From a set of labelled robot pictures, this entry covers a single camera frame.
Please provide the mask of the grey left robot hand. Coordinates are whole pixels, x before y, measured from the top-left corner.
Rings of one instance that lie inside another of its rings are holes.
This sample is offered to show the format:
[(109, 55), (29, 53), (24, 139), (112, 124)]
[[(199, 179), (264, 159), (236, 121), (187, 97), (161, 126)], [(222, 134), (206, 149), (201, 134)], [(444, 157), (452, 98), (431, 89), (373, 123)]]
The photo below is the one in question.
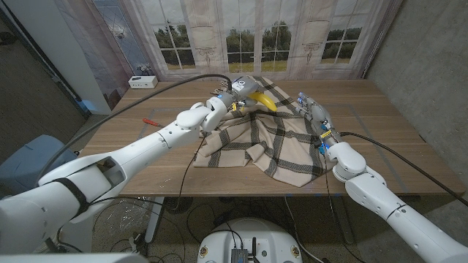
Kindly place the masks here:
[(257, 91), (260, 87), (259, 83), (252, 76), (243, 76), (234, 80), (231, 84), (227, 81), (222, 81), (222, 91), (217, 95), (226, 107), (231, 107), (232, 104), (238, 104), (241, 107), (253, 107), (257, 100), (249, 96)]

